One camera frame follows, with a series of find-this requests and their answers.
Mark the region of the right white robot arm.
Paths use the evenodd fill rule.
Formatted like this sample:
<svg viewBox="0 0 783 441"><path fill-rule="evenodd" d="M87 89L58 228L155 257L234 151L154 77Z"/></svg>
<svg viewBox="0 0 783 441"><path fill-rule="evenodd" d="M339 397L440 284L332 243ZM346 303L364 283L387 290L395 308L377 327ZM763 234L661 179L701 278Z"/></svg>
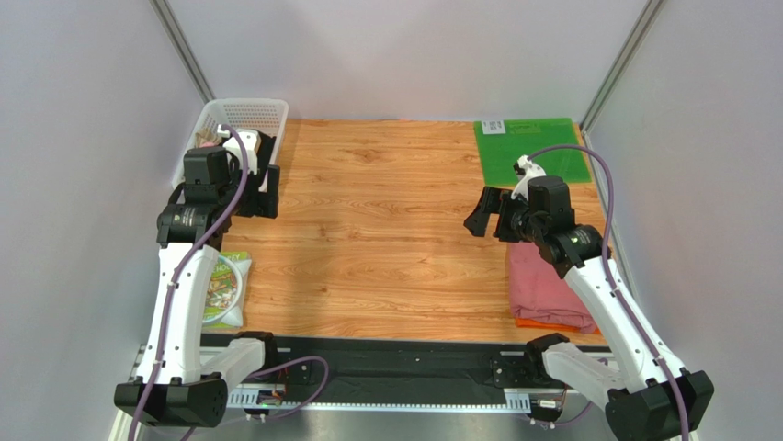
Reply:
<svg viewBox="0 0 783 441"><path fill-rule="evenodd" d="M568 185L558 176L539 176L523 188L517 194L485 187L465 227L483 237L495 214L495 238L535 244L585 305L617 363L608 367L565 336L548 334L528 343L534 366L601 408L618 440L686 438L714 394L708 374L689 370L643 317L601 233L576 222Z"/></svg>

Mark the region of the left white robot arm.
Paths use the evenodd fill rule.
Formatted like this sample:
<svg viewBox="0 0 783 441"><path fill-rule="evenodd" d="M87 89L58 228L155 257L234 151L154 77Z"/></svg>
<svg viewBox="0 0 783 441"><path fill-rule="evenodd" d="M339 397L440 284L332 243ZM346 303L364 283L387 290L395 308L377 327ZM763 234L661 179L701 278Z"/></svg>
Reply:
<svg viewBox="0 0 783 441"><path fill-rule="evenodd" d="M218 128L219 141L186 151L183 177L156 221L159 283L150 336L115 406L134 424L213 428L230 393L278 361L272 333L236 334L201 362L208 288L233 216L278 215L279 139L259 130Z"/></svg>

